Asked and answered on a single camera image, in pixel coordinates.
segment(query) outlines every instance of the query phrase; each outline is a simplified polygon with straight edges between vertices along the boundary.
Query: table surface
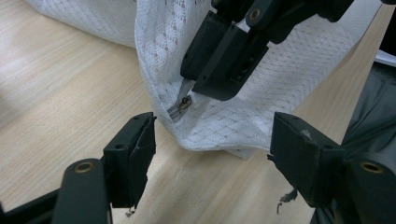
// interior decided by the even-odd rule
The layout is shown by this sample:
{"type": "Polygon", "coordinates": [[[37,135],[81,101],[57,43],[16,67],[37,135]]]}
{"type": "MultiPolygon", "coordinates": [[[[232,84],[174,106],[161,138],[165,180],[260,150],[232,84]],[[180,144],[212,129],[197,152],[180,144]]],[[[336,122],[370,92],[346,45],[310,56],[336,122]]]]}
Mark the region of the table surface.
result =
{"type": "MultiPolygon", "coordinates": [[[[341,142],[385,33],[383,6],[366,35],[295,115],[341,142]]],[[[36,13],[22,0],[0,4],[0,200],[8,211],[59,188],[64,169],[101,158],[126,121],[151,111],[135,49],[36,13]]],[[[157,154],[136,213],[115,223],[308,223],[301,196],[263,151],[248,160],[191,152],[156,123],[157,154]]]]}

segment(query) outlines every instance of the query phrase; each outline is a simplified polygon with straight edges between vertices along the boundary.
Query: white fabric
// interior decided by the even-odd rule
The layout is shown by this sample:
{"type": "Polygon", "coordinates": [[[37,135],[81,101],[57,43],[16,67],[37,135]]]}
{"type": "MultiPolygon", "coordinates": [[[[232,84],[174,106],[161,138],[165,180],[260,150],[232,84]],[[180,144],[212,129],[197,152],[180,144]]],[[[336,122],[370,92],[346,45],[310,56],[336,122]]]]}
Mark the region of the white fabric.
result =
{"type": "MultiPolygon", "coordinates": [[[[27,1],[45,15],[134,45],[132,0],[27,1]]],[[[181,61],[211,8],[210,1],[139,0],[135,43],[154,112],[186,149],[230,149],[244,158],[250,149],[268,150],[274,112],[291,113],[330,74],[362,37],[380,5],[379,0],[355,0],[337,23],[316,16],[297,25],[283,43],[269,45],[232,100],[220,102],[189,92],[191,106],[173,121],[167,110],[177,101],[181,61]]]]}

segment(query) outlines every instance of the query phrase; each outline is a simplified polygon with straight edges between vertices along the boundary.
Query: wooden table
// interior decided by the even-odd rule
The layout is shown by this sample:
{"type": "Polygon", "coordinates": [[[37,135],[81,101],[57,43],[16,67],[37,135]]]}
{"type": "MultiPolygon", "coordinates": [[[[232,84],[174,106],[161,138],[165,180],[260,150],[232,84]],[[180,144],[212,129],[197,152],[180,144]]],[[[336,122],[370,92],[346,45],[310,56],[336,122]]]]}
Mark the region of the wooden table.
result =
{"type": "MultiPolygon", "coordinates": [[[[340,142],[393,7],[295,114],[340,142]]],[[[0,4],[0,201],[8,211],[59,188],[74,161],[100,158],[132,116],[151,111],[136,51],[41,16],[22,0],[0,4]]],[[[136,213],[115,223],[307,223],[302,197],[258,152],[180,148],[157,122],[157,154],[136,213]]]]}

